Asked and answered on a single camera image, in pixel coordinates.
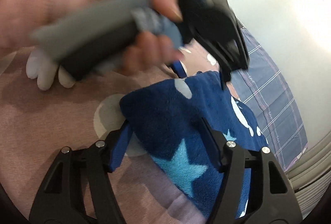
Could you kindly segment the navy fleece star pajama top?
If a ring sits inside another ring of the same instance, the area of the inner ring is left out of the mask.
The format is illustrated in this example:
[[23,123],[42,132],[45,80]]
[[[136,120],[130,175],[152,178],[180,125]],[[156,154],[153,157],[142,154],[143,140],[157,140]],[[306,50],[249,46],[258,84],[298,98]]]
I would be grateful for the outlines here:
[[216,71],[133,91],[121,99],[120,108],[145,151],[205,217],[223,176],[203,144],[208,135],[203,120],[245,149],[258,151],[268,144],[253,112],[221,87]]

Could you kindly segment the white plush toy paw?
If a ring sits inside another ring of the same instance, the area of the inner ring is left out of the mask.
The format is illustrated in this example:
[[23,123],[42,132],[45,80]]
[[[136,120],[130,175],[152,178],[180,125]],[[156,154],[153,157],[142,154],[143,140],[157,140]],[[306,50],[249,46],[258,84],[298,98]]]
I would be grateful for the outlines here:
[[26,63],[26,75],[29,79],[36,79],[37,86],[42,91],[51,88],[55,78],[66,89],[75,85],[75,80],[58,64],[52,62],[41,50],[34,49]]

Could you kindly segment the pink polka dot bedsheet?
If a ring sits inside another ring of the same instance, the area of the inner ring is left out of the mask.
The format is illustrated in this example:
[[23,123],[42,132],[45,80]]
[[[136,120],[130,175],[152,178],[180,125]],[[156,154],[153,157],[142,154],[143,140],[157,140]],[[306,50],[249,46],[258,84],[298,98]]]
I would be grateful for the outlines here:
[[[26,75],[30,49],[1,59],[1,184],[28,216],[37,190],[59,150],[89,147],[124,122],[127,93],[172,79],[166,67],[135,77],[110,72],[65,89],[41,91]],[[120,167],[109,176],[127,223],[204,223],[196,207],[132,137]]]

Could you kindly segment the blue plaid headboard cover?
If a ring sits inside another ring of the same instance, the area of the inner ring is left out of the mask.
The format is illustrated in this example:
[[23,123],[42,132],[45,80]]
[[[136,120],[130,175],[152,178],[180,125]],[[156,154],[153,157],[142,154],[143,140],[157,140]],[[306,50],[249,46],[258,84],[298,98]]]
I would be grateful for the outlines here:
[[258,126],[283,170],[308,148],[299,108],[279,67],[246,28],[242,28],[250,64],[232,73],[239,99],[254,113]]

